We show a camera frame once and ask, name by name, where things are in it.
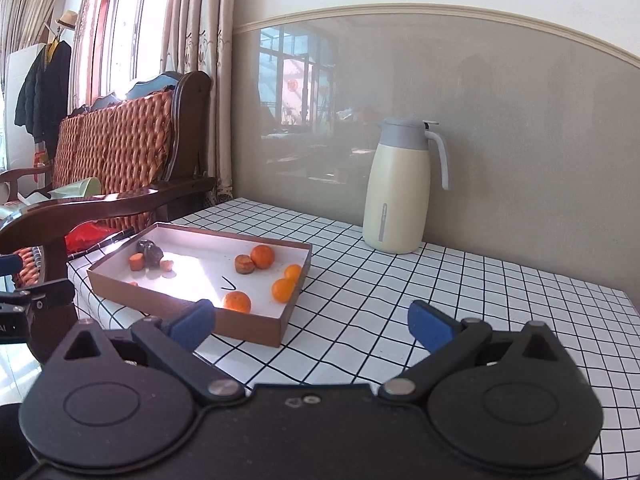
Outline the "pale carrot piece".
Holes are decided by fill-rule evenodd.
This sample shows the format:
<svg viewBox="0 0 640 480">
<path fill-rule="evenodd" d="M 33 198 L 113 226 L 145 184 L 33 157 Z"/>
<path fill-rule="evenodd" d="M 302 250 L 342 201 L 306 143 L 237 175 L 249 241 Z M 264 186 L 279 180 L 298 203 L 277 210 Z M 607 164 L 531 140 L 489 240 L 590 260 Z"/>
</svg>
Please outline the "pale carrot piece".
<svg viewBox="0 0 640 480">
<path fill-rule="evenodd" d="M 163 259 L 160 262 L 160 270 L 162 270 L 163 272 L 170 272 L 173 267 L 174 267 L 174 262 L 172 260 Z"/>
</svg>

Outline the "orange tangerine front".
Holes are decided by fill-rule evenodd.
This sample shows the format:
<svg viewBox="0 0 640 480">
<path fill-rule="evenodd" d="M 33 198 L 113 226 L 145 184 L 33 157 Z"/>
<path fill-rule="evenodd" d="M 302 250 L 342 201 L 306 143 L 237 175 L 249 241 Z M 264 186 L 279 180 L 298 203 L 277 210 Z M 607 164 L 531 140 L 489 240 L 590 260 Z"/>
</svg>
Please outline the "orange tangerine front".
<svg viewBox="0 0 640 480">
<path fill-rule="evenodd" d="M 222 307 L 229 311 L 249 314 L 252 308 L 252 302 L 245 292 L 235 290 L 234 292 L 227 292 L 224 295 L 224 298 L 222 298 Z"/>
</svg>

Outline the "orange carrot piece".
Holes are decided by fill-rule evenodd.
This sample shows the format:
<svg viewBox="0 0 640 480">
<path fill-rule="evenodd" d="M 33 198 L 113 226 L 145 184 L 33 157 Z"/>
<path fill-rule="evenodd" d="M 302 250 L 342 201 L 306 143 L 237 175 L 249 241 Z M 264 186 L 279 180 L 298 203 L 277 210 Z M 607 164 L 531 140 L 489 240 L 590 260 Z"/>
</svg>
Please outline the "orange carrot piece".
<svg viewBox="0 0 640 480">
<path fill-rule="evenodd" d="M 142 271 L 145 268 L 145 258 L 142 252 L 136 252 L 128 259 L 129 267 L 132 272 Z"/>
</svg>

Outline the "dark round fruit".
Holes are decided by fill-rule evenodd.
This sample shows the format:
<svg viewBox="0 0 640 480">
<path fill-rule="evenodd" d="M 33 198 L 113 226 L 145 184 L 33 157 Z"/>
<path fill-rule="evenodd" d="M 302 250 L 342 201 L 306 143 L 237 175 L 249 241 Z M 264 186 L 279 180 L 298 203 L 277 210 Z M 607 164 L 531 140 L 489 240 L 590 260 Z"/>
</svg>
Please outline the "dark round fruit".
<svg viewBox="0 0 640 480">
<path fill-rule="evenodd" d="M 150 269 L 159 268 L 160 262 L 164 258 L 164 252 L 155 243 L 145 248 L 145 251 L 142 252 L 142 254 L 145 258 L 145 265 Z"/>
</svg>

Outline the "cut carrot chunk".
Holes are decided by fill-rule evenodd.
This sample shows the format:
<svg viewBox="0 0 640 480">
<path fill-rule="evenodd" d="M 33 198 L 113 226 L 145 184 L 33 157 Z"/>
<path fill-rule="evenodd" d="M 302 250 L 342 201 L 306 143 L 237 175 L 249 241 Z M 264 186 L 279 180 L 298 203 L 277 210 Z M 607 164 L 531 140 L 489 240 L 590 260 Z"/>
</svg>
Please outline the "cut carrot chunk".
<svg viewBox="0 0 640 480">
<path fill-rule="evenodd" d="M 239 274 L 251 274 L 256 269 L 255 263 L 249 255 L 237 255 L 233 263 L 235 272 Z"/>
</svg>

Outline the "small orange tangerine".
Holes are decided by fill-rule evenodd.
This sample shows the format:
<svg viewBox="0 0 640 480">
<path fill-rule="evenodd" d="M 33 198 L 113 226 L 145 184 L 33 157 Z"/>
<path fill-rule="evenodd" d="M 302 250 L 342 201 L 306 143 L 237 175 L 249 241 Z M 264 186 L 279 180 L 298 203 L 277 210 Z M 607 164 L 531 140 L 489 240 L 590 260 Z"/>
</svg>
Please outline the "small orange tangerine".
<svg viewBox="0 0 640 480">
<path fill-rule="evenodd" d="M 287 304 L 296 289 L 296 281 L 290 278 L 279 278 L 271 286 L 271 296 L 279 304 Z"/>
</svg>

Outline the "small orange kumquat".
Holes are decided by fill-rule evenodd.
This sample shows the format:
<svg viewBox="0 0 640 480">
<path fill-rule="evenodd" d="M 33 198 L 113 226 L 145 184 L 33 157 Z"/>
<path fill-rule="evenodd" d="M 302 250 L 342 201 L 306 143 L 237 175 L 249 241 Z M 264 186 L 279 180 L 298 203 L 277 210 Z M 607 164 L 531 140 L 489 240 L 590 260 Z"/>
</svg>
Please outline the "small orange kumquat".
<svg viewBox="0 0 640 480">
<path fill-rule="evenodd" d="M 299 264 L 290 264 L 287 266 L 283 272 L 283 276 L 287 280 L 291 280 L 293 282 L 297 282 L 300 274 L 302 274 L 303 268 Z"/>
</svg>

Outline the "brown cardboard tray box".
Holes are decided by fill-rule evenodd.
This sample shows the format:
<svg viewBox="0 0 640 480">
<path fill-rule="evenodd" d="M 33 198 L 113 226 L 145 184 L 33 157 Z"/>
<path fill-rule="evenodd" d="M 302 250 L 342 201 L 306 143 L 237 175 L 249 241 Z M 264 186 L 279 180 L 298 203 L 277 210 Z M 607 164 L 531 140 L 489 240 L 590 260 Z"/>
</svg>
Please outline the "brown cardboard tray box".
<svg viewBox="0 0 640 480">
<path fill-rule="evenodd" d="M 152 240 L 174 262 L 170 272 L 130 270 L 128 259 L 142 238 Z M 251 274 L 236 273 L 234 258 L 260 244 L 274 250 L 273 265 Z M 93 263 L 88 277 L 96 296 L 159 318 L 169 318 L 207 299 L 216 309 L 214 334 L 277 348 L 302 291 L 311 256 L 312 246 L 305 243 L 155 223 Z M 279 304 L 271 296 L 271 286 L 284 278 L 290 264 L 299 264 L 303 271 L 291 300 Z M 249 314 L 222 307 L 224 295 L 235 290 L 250 297 Z"/>
</svg>

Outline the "orange tangerine on table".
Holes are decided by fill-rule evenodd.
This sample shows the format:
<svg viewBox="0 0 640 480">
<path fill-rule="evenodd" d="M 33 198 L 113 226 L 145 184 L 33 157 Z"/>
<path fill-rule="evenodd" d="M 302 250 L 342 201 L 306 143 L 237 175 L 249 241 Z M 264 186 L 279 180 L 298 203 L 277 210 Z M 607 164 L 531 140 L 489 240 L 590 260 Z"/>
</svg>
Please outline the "orange tangerine on table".
<svg viewBox="0 0 640 480">
<path fill-rule="evenodd" d="M 250 258 L 257 269 L 266 270 L 273 265 L 276 255 L 271 246 L 260 244 L 252 249 Z"/>
</svg>

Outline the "light green plastic item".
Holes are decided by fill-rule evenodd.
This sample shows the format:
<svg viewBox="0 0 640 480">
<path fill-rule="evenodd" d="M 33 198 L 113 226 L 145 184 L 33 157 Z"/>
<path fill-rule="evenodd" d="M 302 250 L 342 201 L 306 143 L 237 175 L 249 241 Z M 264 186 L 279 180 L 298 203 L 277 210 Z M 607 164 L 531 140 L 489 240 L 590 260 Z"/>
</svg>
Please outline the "light green plastic item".
<svg viewBox="0 0 640 480">
<path fill-rule="evenodd" d="M 79 181 L 52 188 L 49 196 L 52 200 L 65 200 L 66 198 L 87 198 L 102 193 L 102 184 L 98 178 L 91 177 Z"/>
</svg>

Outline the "cream thermos jug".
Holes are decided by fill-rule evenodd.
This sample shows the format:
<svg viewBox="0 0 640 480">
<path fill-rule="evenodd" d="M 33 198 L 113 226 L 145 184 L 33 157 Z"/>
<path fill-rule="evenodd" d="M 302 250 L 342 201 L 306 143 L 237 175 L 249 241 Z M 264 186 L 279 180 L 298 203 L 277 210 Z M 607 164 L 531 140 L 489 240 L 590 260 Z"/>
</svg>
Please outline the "cream thermos jug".
<svg viewBox="0 0 640 480">
<path fill-rule="evenodd" d="M 362 237 L 372 248 L 408 254 L 420 246 L 431 193 L 430 144 L 440 165 L 440 185 L 450 189 L 445 139 L 425 119 L 383 120 L 367 187 Z"/>
</svg>

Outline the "wooden sofa with tufted cushion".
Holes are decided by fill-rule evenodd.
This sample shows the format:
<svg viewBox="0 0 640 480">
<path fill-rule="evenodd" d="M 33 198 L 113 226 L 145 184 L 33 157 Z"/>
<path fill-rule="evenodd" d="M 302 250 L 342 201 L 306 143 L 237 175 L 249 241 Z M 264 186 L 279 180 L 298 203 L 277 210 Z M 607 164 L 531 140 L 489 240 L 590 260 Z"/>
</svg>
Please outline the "wooden sofa with tufted cushion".
<svg viewBox="0 0 640 480">
<path fill-rule="evenodd" d="M 48 200 L 2 222 L 2 254 L 23 260 L 16 288 L 66 278 L 65 237 L 76 226 L 97 221 L 140 232 L 200 206 L 216 185 L 203 155 L 210 88 L 199 70 L 164 73 L 136 84 L 126 100 L 104 98 L 61 122 L 53 181 L 95 177 L 102 193 Z"/>
</svg>

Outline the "black jacket on rack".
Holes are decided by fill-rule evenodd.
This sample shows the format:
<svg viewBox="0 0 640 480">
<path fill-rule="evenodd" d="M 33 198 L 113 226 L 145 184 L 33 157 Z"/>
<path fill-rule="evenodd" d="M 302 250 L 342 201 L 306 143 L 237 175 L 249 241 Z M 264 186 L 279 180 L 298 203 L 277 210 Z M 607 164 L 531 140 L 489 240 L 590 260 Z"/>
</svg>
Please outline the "black jacket on rack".
<svg viewBox="0 0 640 480">
<path fill-rule="evenodd" d="M 23 126 L 35 144 L 44 143 L 48 157 L 58 148 L 58 129 L 67 116 L 72 48 L 65 41 L 47 61 L 47 47 L 38 53 L 25 77 L 15 105 L 14 125 Z"/>
</svg>

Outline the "straw hat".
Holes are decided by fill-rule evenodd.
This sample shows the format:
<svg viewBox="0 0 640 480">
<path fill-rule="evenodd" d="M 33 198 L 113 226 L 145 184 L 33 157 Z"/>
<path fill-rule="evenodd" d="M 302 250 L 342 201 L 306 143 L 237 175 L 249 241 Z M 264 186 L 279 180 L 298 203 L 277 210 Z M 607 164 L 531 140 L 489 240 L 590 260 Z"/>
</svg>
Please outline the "straw hat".
<svg viewBox="0 0 640 480">
<path fill-rule="evenodd" d="M 72 10 L 66 10 L 57 20 L 58 26 L 74 30 L 78 20 L 78 13 Z"/>
</svg>

